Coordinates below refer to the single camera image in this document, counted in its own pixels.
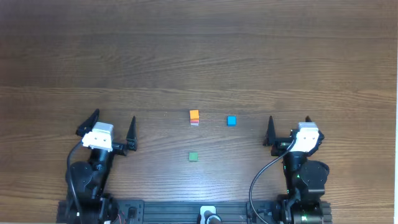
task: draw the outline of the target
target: brown wooden surface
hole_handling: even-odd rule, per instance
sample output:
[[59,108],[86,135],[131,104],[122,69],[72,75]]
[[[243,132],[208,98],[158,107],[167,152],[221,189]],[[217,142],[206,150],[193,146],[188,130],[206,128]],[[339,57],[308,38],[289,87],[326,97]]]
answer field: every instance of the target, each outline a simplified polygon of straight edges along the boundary
[[[0,0],[0,222],[54,222],[76,127],[95,108],[139,150],[108,191],[161,201],[248,199],[272,158],[269,115],[326,139],[335,223],[392,223],[394,0]],[[200,110],[200,126],[189,124]],[[226,127],[226,115],[238,125]],[[199,162],[188,162],[188,152]],[[86,159],[89,150],[79,151]],[[255,198],[285,192],[281,165]]]

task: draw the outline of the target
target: wood grain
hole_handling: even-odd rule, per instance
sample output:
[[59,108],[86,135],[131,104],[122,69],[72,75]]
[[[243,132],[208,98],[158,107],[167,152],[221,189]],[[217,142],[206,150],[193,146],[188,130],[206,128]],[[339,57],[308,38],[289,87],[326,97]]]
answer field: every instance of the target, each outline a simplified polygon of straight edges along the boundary
[[[116,139],[108,192],[246,201],[270,161],[267,120],[326,136],[335,223],[392,223],[397,80],[393,0],[0,0],[0,222],[54,222],[65,159],[95,108]],[[189,124],[200,110],[200,126]],[[226,115],[238,116],[228,128]],[[199,162],[188,162],[188,152]],[[76,159],[86,159],[81,150]],[[280,166],[256,199],[285,191]]]

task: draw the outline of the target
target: green block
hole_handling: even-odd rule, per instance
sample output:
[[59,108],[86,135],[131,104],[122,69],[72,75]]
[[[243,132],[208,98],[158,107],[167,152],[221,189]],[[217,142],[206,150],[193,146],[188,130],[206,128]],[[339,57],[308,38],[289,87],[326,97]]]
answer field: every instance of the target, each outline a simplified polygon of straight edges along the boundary
[[197,152],[190,152],[189,153],[189,161],[196,162],[198,160],[198,153]]

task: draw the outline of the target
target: blue cube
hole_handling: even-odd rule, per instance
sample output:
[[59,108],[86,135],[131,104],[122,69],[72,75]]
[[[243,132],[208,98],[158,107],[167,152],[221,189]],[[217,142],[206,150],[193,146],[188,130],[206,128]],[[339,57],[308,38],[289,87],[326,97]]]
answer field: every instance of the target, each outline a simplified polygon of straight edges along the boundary
[[227,116],[226,117],[226,125],[229,127],[236,126],[236,116]]

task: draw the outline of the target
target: small block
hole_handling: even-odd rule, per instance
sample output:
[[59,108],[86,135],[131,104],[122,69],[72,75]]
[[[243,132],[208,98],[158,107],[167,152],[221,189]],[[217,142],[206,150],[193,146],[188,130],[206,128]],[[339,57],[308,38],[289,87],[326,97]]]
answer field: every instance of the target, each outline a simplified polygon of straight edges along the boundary
[[191,119],[199,119],[199,111],[198,110],[189,111],[189,115],[190,115]]
[[198,153],[197,152],[190,152],[189,153],[189,161],[196,162],[198,160]]
[[236,116],[227,116],[226,125],[229,127],[236,126]]

